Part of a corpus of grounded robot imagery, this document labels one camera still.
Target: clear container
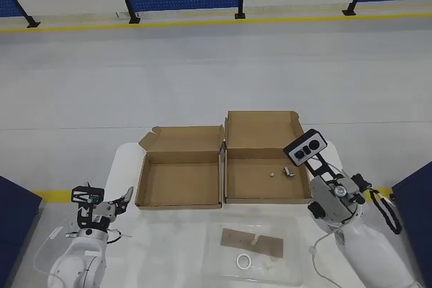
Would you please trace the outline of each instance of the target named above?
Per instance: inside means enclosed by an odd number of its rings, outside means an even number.
[[[221,246],[224,228],[283,239],[283,258]],[[208,225],[203,274],[205,277],[220,281],[301,286],[303,283],[301,263],[303,261],[300,241],[298,224],[294,218],[224,216],[221,222],[212,222]],[[238,268],[236,259],[241,253],[246,253],[251,257],[249,269]]]

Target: box lid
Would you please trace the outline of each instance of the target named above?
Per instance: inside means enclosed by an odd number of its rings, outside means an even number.
[[[219,151],[224,138],[221,126],[152,128],[139,145],[148,152]]]
[[[294,111],[229,111],[225,119],[228,148],[281,148],[303,133]]]

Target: tape roll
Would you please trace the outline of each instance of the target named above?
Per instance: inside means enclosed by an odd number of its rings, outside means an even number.
[[[248,259],[248,265],[247,266],[241,266],[240,265],[240,258],[241,257],[246,257]],[[237,256],[237,267],[240,268],[241,270],[247,270],[251,267],[251,257],[248,254],[242,253],[240,255]]]

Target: cardboard box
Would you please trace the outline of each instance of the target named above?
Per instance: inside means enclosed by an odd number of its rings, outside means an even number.
[[[305,167],[294,167],[283,153],[283,148],[303,133],[293,111],[229,111],[225,120],[225,202],[309,202]],[[296,176],[286,177],[284,167]]]
[[[136,196],[142,210],[221,208],[224,129],[154,127],[140,142],[147,153]]]

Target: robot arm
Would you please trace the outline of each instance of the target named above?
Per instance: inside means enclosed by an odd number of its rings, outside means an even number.
[[[78,203],[77,234],[67,251],[50,270],[49,288],[97,288],[106,269],[109,224],[126,211],[133,187],[117,200],[103,202],[104,190],[78,186],[72,190],[72,202]]]
[[[379,192],[373,190],[372,185],[366,182],[360,174],[352,177],[343,171],[335,173],[320,155],[320,151],[327,147],[323,136],[312,129],[289,144],[284,152],[295,166],[306,165],[314,176],[310,182],[312,201],[308,205],[309,211],[315,219],[324,221],[333,231],[336,245],[346,257],[360,280],[367,288],[414,288],[420,287],[406,268],[400,256],[390,245],[386,237],[361,221],[361,206],[365,203],[362,194],[370,189],[371,196],[378,210],[384,215],[387,224],[395,234],[400,234],[402,227],[387,201],[381,202],[390,212],[394,225],[388,215],[381,208],[375,198]],[[310,159],[321,162],[321,166],[313,169],[308,163]],[[329,174],[331,180],[323,176]],[[312,262],[315,268],[316,246],[310,248]],[[341,287],[328,277],[316,272]]]

